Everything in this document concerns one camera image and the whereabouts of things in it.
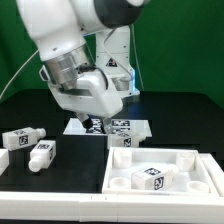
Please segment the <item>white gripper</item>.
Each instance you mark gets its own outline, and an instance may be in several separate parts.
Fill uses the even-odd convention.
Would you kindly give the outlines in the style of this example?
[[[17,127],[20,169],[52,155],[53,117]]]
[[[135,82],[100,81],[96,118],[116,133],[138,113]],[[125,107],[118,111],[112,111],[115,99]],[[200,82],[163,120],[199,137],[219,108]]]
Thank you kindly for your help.
[[[75,82],[75,87],[63,92],[58,85],[48,83],[48,87],[58,105],[76,116],[85,129],[90,129],[93,122],[88,115],[103,117],[102,131],[113,132],[112,119],[123,108],[123,102],[112,80],[99,71],[85,72]]]

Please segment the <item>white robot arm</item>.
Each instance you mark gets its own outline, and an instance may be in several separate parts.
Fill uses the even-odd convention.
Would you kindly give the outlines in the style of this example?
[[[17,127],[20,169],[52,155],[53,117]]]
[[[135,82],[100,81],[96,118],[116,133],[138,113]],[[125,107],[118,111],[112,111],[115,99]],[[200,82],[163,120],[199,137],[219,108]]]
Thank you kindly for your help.
[[[131,92],[130,26],[144,0],[16,0],[43,63],[41,75],[59,106],[83,127],[102,119],[105,133]]]

